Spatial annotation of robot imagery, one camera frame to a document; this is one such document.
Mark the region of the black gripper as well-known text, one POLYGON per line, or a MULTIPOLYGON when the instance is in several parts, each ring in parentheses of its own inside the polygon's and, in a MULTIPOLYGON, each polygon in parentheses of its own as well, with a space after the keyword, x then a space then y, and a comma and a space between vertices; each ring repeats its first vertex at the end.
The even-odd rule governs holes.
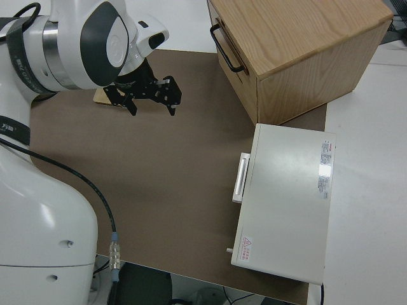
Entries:
POLYGON ((131 115, 137 114, 133 100, 150 99, 166 105, 171 116, 176 113, 176 105, 181 103, 182 92, 172 76, 162 80, 155 77, 148 63, 142 63, 136 70, 118 76, 112 85, 104 88, 110 103, 125 105, 131 115))

